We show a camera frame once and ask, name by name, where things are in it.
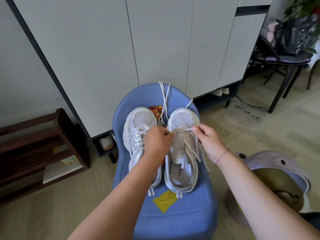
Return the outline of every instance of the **forearm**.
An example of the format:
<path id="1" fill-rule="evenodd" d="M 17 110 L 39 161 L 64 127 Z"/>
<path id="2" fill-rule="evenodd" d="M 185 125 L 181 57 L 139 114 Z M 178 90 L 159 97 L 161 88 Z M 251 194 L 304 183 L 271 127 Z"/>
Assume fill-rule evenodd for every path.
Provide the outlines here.
<path id="1" fill-rule="evenodd" d="M 77 227 L 69 240 L 131 239 L 159 165 L 143 156 L 127 176 Z"/>
<path id="2" fill-rule="evenodd" d="M 320 234 L 282 202 L 240 159 L 218 163 L 257 239 L 319 239 Z"/>

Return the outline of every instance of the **red string bracelet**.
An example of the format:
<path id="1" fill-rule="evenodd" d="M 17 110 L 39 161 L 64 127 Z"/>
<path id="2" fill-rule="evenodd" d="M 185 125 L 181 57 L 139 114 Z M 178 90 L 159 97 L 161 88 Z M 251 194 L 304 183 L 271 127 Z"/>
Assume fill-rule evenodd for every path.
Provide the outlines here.
<path id="1" fill-rule="evenodd" d="M 230 151 L 230 149 L 227 149 L 227 150 L 222 154 L 222 156 L 215 162 L 215 164 L 214 164 L 215 167 L 218 167 L 218 165 L 217 165 L 218 161 L 219 161 L 228 151 Z"/>

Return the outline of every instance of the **black bag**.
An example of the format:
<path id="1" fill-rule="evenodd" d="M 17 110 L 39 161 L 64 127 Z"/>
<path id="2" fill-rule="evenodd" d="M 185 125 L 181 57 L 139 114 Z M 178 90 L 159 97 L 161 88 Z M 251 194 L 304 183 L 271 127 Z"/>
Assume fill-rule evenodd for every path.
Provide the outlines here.
<path id="1" fill-rule="evenodd" d="M 318 16 L 295 18 L 275 27 L 275 50 L 278 55 L 296 55 L 305 51 L 317 39 Z"/>

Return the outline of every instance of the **person's left hand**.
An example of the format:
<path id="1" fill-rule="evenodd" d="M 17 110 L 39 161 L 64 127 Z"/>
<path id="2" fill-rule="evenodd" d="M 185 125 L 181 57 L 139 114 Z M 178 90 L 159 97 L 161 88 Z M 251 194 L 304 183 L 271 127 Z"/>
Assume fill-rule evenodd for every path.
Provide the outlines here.
<path id="1" fill-rule="evenodd" d="M 152 127 L 144 138 L 144 154 L 161 164 L 170 152 L 174 135 L 163 126 Z"/>

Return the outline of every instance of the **cabinet door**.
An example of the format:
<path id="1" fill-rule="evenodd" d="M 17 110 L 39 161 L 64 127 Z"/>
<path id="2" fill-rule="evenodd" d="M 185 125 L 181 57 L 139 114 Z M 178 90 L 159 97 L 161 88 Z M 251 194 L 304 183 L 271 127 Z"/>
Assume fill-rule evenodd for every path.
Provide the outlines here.
<path id="1" fill-rule="evenodd" d="M 238 0 L 194 0 L 186 94 L 217 88 Z"/>
<path id="2" fill-rule="evenodd" d="M 238 7 L 271 5 L 272 0 L 239 0 Z"/>
<path id="3" fill-rule="evenodd" d="M 234 18 L 218 88 L 243 78 L 266 14 Z"/>
<path id="4" fill-rule="evenodd" d="M 126 0 L 13 0 L 89 135 L 137 87 Z"/>
<path id="5" fill-rule="evenodd" d="M 139 85 L 186 91 L 193 0 L 127 0 Z"/>

